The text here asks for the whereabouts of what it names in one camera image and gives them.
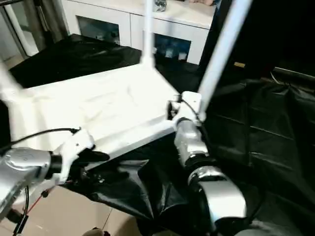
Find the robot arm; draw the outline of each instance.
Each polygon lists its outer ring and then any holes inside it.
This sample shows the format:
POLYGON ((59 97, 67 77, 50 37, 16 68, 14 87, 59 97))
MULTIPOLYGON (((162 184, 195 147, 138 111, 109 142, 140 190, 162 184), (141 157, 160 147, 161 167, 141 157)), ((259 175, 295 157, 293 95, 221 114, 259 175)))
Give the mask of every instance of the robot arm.
POLYGON ((80 129, 58 148, 59 154, 31 148, 13 148, 6 152, 0 157, 0 221, 14 203, 25 200, 21 191, 26 186, 35 200, 44 190, 65 183, 79 154, 94 147, 92 136, 80 129))
POLYGON ((184 92, 172 105, 176 130, 175 146, 182 166, 188 171, 188 185, 198 195, 202 212, 209 220, 209 231, 216 230, 216 223, 224 218, 245 218, 246 202, 239 188, 218 168, 209 155, 197 126, 201 95, 184 92))

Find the black plastic sheet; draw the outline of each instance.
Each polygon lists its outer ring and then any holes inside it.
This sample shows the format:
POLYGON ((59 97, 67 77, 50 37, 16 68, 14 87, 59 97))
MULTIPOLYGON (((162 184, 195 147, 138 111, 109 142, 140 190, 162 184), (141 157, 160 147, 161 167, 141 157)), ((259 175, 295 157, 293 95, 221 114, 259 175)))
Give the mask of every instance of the black plastic sheet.
MULTIPOLYGON (((138 63, 140 52, 73 35, 14 67, 25 88, 138 63)), ((179 91, 195 91, 195 65, 157 57, 157 69, 179 91)), ((240 187, 249 214, 266 200, 256 224, 289 236, 313 235, 315 225, 315 96, 290 86, 249 79, 242 69, 223 75, 207 111, 211 155, 240 187)), ((111 160, 66 187, 144 222, 196 235, 187 176, 174 134, 111 160)))

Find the cabinet door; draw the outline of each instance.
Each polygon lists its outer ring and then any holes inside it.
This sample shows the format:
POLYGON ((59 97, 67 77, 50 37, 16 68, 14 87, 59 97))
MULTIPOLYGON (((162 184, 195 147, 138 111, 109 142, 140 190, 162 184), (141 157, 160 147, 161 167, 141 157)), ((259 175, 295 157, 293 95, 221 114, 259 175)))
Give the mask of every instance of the cabinet door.
MULTIPOLYGON (((26 17, 23 2, 17 2, 15 4, 6 5, 4 6, 4 9, 6 11, 6 14, 2 14, 3 15, 1 16, 2 21, 6 19, 7 15, 7 19, 10 21, 8 25, 12 25, 14 29, 12 35, 16 34, 16 36, 18 37, 19 43, 17 45, 21 44, 22 50, 24 50, 25 54, 29 57, 37 54, 38 48, 34 40, 33 32, 31 31, 30 25, 26 17)), ((5 32, 6 32, 5 28, 1 29, 2 37, 6 35, 5 32)), ((6 48, 4 43, 2 43, 1 46, 4 48, 4 50, 2 50, 2 53, 13 48, 11 46, 6 48)))
POLYGON ((69 0, 62 4, 68 33, 131 46, 129 13, 69 0))
MULTIPOLYGON (((143 16, 130 15, 131 46, 143 49, 143 16)), ((190 63, 199 64, 208 30, 153 19, 155 33, 155 52, 169 58, 178 58, 190 63)))

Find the beige floor tile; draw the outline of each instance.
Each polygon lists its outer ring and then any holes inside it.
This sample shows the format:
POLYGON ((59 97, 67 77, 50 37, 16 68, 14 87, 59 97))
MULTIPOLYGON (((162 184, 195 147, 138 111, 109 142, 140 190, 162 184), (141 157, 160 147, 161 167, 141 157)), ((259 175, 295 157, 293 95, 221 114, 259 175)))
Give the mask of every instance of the beige floor tile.
POLYGON ((2 226, 0 226, 0 235, 1 236, 12 236, 12 232, 2 226))
MULTIPOLYGON (((56 187, 31 210, 23 236, 81 236, 94 227, 102 228, 110 210, 104 204, 56 187)), ((8 220, 3 220, 0 226, 11 232, 15 227, 8 220)))
POLYGON ((15 67, 16 65, 20 64, 22 61, 24 61, 22 55, 15 55, 11 57, 10 59, 4 61, 4 64, 9 69, 15 67))
POLYGON ((111 236, 141 236, 136 219, 116 209, 112 209, 104 231, 108 231, 111 236))

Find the white shelf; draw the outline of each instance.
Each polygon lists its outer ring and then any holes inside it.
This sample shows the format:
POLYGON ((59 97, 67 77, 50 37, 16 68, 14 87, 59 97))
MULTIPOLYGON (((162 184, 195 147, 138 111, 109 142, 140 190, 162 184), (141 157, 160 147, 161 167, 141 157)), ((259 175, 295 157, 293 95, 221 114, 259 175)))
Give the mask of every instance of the white shelf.
MULTIPOLYGON (((89 5, 110 8, 136 15, 144 14, 144 0, 71 0, 89 5)), ((189 1, 167 0, 165 12, 155 12, 155 19, 209 29, 216 7, 189 1)))

